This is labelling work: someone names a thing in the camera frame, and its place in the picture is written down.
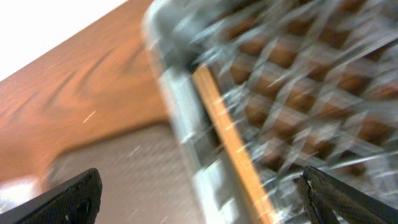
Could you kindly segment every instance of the white wall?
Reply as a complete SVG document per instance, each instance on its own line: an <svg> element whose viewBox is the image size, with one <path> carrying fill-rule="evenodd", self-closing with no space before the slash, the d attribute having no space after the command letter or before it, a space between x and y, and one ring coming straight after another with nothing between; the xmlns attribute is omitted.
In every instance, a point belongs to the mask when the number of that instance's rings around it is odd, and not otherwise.
<svg viewBox="0 0 398 224"><path fill-rule="evenodd" d="M125 0L0 0L0 81Z"/></svg>

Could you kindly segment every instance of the wooden table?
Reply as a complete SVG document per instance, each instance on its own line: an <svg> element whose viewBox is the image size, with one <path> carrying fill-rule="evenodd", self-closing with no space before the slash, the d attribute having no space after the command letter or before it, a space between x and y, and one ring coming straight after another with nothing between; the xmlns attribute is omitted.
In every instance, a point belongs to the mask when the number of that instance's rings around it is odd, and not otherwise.
<svg viewBox="0 0 398 224"><path fill-rule="evenodd" d="M65 151L168 122L141 34L150 2L124 3L0 82L0 182L44 178Z"/></svg>

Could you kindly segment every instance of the brown wood grain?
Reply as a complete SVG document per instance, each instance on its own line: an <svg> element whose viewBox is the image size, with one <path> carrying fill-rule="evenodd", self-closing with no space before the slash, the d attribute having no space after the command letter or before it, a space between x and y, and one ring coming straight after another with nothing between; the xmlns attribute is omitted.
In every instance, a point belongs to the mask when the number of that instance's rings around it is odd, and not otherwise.
<svg viewBox="0 0 398 224"><path fill-rule="evenodd" d="M150 2L126 2L0 82L0 182L43 177L63 151L168 122L141 36Z"/></svg>
<svg viewBox="0 0 398 224"><path fill-rule="evenodd" d="M254 208L256 211L257 216L253 218L261 223L278 223L271 201L260 183L259 176L251 163L238 130L233 124L213 76L206 65L202 65L196 70L193 74L193 81L246 191L245 195L250 202L248 208Z"/></svg>

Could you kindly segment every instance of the white background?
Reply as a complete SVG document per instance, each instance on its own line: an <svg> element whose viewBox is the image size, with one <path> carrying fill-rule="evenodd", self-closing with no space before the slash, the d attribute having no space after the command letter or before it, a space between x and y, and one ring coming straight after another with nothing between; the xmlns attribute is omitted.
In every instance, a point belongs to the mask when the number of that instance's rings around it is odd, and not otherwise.
<svg viewBox="0 0 398 224"><path fill-rule="evenodd" d="M0 81L125 0L0 0Z"/></svg>

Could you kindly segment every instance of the wooden stick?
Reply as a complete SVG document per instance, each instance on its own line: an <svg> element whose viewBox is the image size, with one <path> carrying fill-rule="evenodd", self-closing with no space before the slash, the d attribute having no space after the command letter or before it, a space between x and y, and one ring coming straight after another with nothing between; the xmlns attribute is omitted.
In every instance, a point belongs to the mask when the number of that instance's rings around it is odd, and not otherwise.
<svg viewBox="0 0 398 224"><path fill-rule="evenodd" d="M261 223L278 222L275 220L275 210L261 185L258 174L251 163L238 130L234 126L212 74L206 65L199 67L193 74L193 81L196 84L218 136L221 138L224 148L231 159L234 169L246 190L245 193L252 203L249 206L253 206L258 214L258 217L255 217L255 219L259 219Z"/></svg>

